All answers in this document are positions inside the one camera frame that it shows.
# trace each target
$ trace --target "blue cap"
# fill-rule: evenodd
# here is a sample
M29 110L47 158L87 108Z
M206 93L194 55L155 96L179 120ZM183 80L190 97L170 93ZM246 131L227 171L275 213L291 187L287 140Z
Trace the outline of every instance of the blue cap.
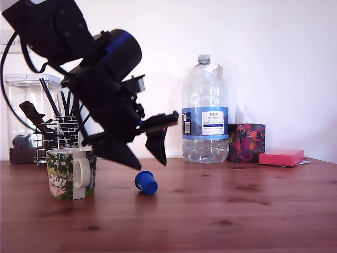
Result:
M135 185L138 189L148 195L153 195L158 190L158 184L154 180L153 174L147 170L141 171L135 177Z

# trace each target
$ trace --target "bottle label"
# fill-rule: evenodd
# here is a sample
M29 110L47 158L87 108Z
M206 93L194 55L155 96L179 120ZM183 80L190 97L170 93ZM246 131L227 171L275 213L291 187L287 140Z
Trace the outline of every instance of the bottle label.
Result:
M224 140L228 138L228 107L183 109L184 140Z

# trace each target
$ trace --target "pink box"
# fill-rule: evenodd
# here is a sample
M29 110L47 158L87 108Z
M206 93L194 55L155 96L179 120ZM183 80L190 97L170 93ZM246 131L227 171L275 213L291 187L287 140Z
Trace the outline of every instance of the pink box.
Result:
M259 155L260 164L295 166L305 159L304 150L274 149Z

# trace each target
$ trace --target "ceramic mug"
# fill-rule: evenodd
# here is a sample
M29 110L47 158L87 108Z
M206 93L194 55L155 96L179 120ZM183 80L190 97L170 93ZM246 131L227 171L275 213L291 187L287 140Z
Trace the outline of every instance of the ceramic mug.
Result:
M94 194L97 156L91 148L48 150L46 156L54 198L72 200Z

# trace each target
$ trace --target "water bottle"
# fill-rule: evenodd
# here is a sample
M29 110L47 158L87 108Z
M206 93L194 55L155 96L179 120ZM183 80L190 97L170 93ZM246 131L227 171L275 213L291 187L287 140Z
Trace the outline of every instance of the water bottle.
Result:
M228 90L222 67L199 55L182 92L183 155L192 163L220 163L228 157Z

